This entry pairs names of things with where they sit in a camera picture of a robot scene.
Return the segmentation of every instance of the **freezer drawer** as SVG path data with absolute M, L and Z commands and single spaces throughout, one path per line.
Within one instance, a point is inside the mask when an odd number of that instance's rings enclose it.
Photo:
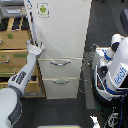
M 33 0 L 32 9 L 26 0 L 24 2 L 31 31 L 33 33 L 30 11 L 38 43 L 43 42 L 46 47 L 41 58 L 83 56 L 91 0 Z M 41 7 L 49 10 L 47 18 L 41 15 Z
M 78 79 L 43 80 L 47 99 L 77 98 Z
M 42 78 L 69 78 L 80 76 L 82 58 L 60 59 L 60 60 L 39 60 Z

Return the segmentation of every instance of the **cable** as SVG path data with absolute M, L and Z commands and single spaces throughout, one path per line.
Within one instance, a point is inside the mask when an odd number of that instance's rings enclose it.
M 99 48 L 99 46 L 97 44 L 92 44 L 92 46 L 91 46 L 92 53 L 94 52 L 93 49 L 92 49 L 93 46 L 96 46 L 96 48 Z
M 113 107 L 112 114 L 108 117 L 104 128 L 106 128 L 106 125 L 108 124 L 109 127 L 114 128 L 116 124 L 118 124 L 118 113 L 115 113 L 116 107 Z
M 82 81 L 84 81 L 84 82 L 89 82 L 91 86 L 90 86 L 89 90 L 87 90 L 87 91 L 82 91 L 82 90 L 80 89 L 80 86 L 79 86 L 79 91 L 82 92 L 82 93 L 88 93 L 88 92 L 90 92 L 91 89 L 92 89 L 92 83 L 91 83 L 89 80 L 82 80 Z
M 120 128 L 121 122 L 122 122 L 122 107 L 123 107 L 123 102 L 124 102 L 124 99 L 125 99 L 127 93 L 128 93 L 128 90 L 125 92 L 124 97 L 123 97 L 122 102 L 121 102 L 121 117 L 120 117 L 120 122 L 119 122 L 119 128 Z

